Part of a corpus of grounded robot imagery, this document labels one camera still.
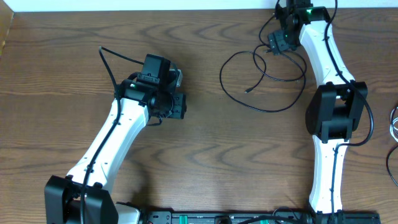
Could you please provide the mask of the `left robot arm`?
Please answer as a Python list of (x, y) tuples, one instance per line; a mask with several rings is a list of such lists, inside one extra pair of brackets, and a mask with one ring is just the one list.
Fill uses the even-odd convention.
[(176, 89), (183, 73), (176, 64), (148, 54), (141, 72), (114, 84), (104, 125), (65, 177), (51, 176), (44, 188), (47, 223), (139, 223), (141, 212), (114, 203), (111, 192), (120, 166), (151, 118), (183, 119), (186, 96)]

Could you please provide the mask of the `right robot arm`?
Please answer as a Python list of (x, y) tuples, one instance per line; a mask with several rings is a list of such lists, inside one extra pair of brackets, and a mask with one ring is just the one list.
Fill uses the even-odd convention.
[(302, 46), (315, 75), (317, 90), (306, 110), (305, 124), (315, 147), (310, 214), (307, 223), (379, 223), (375, 213), (345, 212), (341, 182), (345, 152), (351, 145), (366, 102), (368, 88), (357, 82), (346, 68), (333, 36), (326, 7), (310, 1), (287, 1), (275, 6), (281, 28), (268, 39), (279, 55)]

